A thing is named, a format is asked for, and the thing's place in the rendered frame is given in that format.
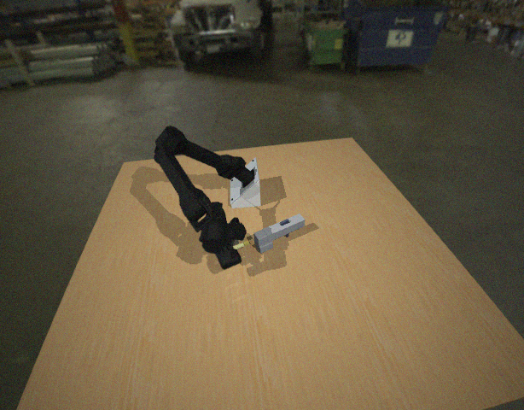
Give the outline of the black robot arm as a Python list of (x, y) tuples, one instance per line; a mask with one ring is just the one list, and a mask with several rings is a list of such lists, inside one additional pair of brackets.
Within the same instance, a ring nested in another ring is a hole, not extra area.
[[(222, 202), (210, 202), (202, 190), (193, 186), (175, 155), (189, 156), (197, 161), (214, 167), (218, 176), (225, 179), (237, 178), (243, 188), (251, 183), (254, 170), (249, 171), (246, 162), (240, 156), (218, 155), (186, 139), (175, 126), (167, 126), (155, 140), (154, 160), (160, 164), (174, 189), (179, 195), (179, 204), (195, 232), (201, 231), (199, 242), (210, 254), (217, 254), (224, 249), (225, 229), (228, 226), (227, 243), (230, 240), (243, 241), (247, 233), (245, 226), (234, 217), (227, 223)], [(203, 215), (206, 215), (201, 221)]]

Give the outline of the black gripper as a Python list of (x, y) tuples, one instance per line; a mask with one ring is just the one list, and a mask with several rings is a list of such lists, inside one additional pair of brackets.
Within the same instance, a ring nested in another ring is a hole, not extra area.
[(218, 258), (218, 263), (223, 270), (238, 265), (242, 262), (242, 258), (240, 257), (238, 251), (230, 244), (232, 241), (230, 240), (230, 242), (227, 243), (227, 234), (230, 234), (228, 226), (225, 229), (224, 249), (221, 252), (215, 254)]

